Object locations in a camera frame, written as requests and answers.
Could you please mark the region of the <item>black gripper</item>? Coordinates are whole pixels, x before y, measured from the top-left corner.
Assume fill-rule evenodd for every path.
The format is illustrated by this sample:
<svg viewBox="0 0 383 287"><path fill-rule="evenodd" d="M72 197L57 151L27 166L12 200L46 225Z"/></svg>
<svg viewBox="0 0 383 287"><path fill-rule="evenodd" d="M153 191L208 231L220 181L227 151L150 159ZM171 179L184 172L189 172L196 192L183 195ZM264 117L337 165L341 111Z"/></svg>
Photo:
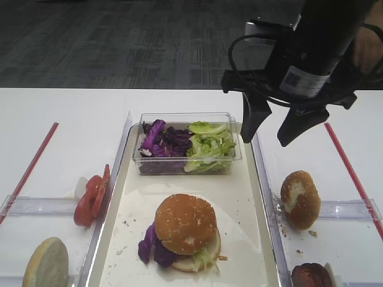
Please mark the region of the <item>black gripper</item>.
<svg viewBox="0 0 383 287"><path fill-rule="evenodd" d="M230 69L224 72L224 92L243 92L241 136L250 143L264 120L272 113L269 102L290 108L277 138L286 147L302 133L329 118L327 105L350 109L356 101L355 87L338 87L331 76L346 45L319 39L272 40L274 47L264 69L238 69L233 52L242 39L235 39L228 51Z"/></svg>

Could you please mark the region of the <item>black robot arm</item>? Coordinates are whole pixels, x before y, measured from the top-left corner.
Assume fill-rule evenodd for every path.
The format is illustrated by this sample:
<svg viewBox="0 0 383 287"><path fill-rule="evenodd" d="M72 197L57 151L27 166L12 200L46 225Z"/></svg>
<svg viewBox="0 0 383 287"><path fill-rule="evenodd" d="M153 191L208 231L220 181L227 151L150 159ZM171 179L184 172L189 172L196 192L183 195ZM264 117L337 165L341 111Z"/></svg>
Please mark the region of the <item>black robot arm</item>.
<svg viewBox="0 0 383 287"><path fill-rule="evenodd" d="M263 69L239 70L234 59L224 72L222 90L243 97L242 140L250 142L270 116L270 104L288 108L278 130L282 146L325 122L327 105L345 109L356 101L357 90L382 85L382 57L363 72L354 63L361 53L356 35L371 31L378 39L382 29L366 23L373 1L306 1L292 25L253 20L246 24L245 39L266 44L272 52Z"/></svg>

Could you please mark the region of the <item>person hand background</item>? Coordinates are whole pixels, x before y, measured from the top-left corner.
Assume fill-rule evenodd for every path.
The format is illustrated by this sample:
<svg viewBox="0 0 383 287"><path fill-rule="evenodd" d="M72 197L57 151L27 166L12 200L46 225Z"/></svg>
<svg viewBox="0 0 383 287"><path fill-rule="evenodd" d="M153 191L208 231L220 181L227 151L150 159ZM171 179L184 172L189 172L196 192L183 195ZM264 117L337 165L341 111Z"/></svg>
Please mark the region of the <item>person hand background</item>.
<svg viewBox="0 0 383 287"><path fill-rule="evenodd" d="M353 64L362 73L368 74L382 57L382 42L372 30L360 28L353 49Z"/></svg>

